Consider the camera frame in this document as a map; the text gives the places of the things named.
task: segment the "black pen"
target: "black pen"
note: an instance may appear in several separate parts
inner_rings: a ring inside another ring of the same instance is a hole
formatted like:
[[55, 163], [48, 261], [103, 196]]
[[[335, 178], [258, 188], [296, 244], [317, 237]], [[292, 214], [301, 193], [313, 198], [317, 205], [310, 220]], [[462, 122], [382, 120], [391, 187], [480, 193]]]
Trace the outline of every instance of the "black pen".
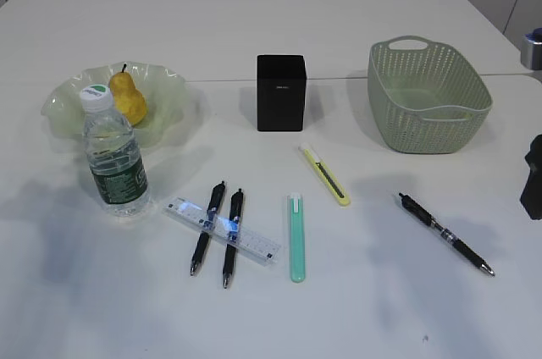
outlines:
[[197, 240], [196, 249], [192, 255], [192, 261], [190, 264], [190, 276], [196, 274], [197, 269], [202, 264], [203, 256], [205, 255], [205, 250], [207, 249], [207, 244], [209, 243], [209, 233], [213, 230], [214, 220], [217, 216], [218, 209], [220, 208], [220, 203], [224, 198], [224, 193], [226, 191], [226, 185], [222, 181], [220, 184], [215, 185], [213, 188], [213, 193], [211, 194], [211, 201], [207, 207], [207, 220], [203, 223], [203, 231], [200, 233], [200, 238]]
[[454, 249], [459, 251], [476, 268], [479, 268], [490, 276], [495, 276], [495, 272], [482, 257], [478, 256], [465, 244], [465, 242], [455, 236], [449, 229], [441, 226], [430, 213], [420, 207], [410, 196], [405, 196], [401, 193], [399, 193], [399, 196], [401, 197], [402, 206], [409, 213], [415, 215], [420, 221], [429, 226], [431, 229], [439, 232], [441, 238], [443, 238]]
[[[230, 206], [230, 221], [235, 225], [234, 228], [228, 233], [228, 241], [237, 242], [237, 235], [239, 233], [239, 221], [241, 220], [241, 209], [243, 208], [243, 191], [241, 188], [231, 197]], [[224, 267], [222, 268], [222, 281], [225, 289], [231, 281], [231, 276], [234, 273], [235, 266], [235, 254], [237, 248], [228, 244], [226, 246], [226, 254], [224, 256]]]

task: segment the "mint green utility knife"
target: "mint green utility knife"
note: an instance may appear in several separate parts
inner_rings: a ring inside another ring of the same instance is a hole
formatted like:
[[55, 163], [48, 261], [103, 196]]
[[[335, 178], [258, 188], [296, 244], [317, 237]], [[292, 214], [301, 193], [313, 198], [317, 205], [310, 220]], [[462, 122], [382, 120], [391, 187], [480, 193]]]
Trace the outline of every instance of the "mint green utility knife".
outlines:
[[295, 283], [305, 279], [305, 230], [303, 228], [303, 200], [293, 192], [290, 205], [290, 278]]

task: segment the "yellow utility knife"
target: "yellow utility knife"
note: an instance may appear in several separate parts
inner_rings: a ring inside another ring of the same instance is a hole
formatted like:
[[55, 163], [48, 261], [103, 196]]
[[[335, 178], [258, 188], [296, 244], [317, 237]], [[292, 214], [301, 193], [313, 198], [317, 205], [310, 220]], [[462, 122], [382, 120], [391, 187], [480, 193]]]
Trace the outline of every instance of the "yellow utility knife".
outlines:
[[320, 179], [326, 184], [337, 202], [343, 207], [350, 204], [350, 197], [346, 194], [343, 186], [339, 184], [339, 181], [335, 178], [333, 173], [331, 173], [331, 170], [329, 170], [328, 166], [325, 165], [324, 161], [316, 154], [311, 146], [308, 143], [302, 143], [299, 146], [299, 149], [312, 165], [316, 174], [318, 174]]

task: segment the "pen tip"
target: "pen tip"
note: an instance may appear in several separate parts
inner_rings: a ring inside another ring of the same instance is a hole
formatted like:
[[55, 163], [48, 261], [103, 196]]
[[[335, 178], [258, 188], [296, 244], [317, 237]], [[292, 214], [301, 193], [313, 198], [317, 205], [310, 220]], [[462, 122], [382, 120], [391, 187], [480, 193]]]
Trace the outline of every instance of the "pen tip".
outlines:
[[190, 276], [193, 276], [196, 274], [196, 270], [197, 270], [197, 264], [196, 263], [192, 263], [190, 265]]
[[495, 277], [495, 272], [493, 271], [493, 269], [489, 266], [489, 264], [485, 263], [485, 264], [482, 264], [482, 266], [480, 267], [486, 274], [490, 275], [491, 277]]
[[229, 285], [230, 285], [230, 277], [228, 274], [225, 274], [224, 276], [222, 276], [222, 286], [225, 289], [227, 289]]

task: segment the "white bottle cap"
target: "white bottle cap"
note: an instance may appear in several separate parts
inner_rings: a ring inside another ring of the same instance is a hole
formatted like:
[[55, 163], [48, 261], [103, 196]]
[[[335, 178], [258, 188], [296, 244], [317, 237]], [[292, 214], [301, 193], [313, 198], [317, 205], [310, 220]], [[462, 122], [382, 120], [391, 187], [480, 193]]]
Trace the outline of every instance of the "white bottle cap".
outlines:
[[99, 84], [84, 88], [79, 97], [83, 109], [89, 113], [105, 111], [115, 104], [109, 88]]

